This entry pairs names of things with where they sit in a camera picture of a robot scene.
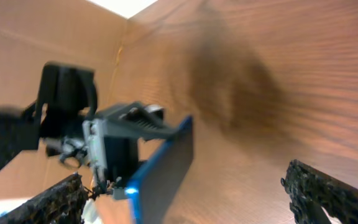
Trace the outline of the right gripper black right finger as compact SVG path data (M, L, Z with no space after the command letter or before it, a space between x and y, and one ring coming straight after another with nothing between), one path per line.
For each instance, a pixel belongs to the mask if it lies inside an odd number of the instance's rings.
M290 161L281 185L290 197L296 223L358 223L358 189L297 159Z

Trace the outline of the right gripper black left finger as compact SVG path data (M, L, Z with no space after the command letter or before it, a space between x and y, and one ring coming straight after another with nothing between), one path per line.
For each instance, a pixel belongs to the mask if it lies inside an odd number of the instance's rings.
M74 173L2 215L0 224L82 224L87 200L81 175Z

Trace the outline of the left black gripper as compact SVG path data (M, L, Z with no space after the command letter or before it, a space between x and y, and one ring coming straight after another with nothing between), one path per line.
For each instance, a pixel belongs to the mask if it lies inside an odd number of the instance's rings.
M62 165L74 158L93 174L91 196L114 194L140 167L138 140L170 139L179 129L164 122L165 109L139 101L117 103L90 118L77 115L45 137L47 155Z

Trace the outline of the blue Galaxy smartphone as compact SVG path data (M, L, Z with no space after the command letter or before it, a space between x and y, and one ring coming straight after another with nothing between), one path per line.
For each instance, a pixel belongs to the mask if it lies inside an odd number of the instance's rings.
M129 179L125 194L136 224L162 223L194 159L193 118L164 141Z

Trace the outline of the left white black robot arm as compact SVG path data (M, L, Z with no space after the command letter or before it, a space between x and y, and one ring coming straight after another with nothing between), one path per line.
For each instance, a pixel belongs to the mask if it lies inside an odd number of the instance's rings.
M36 100L24 109L0 106L0 170L39 142L61 164L73 158L91 169L92 196L111 194L140 166L140 139L171 139L178 128L166 124L164 110L139 101L98 108L91 68L47 62Z

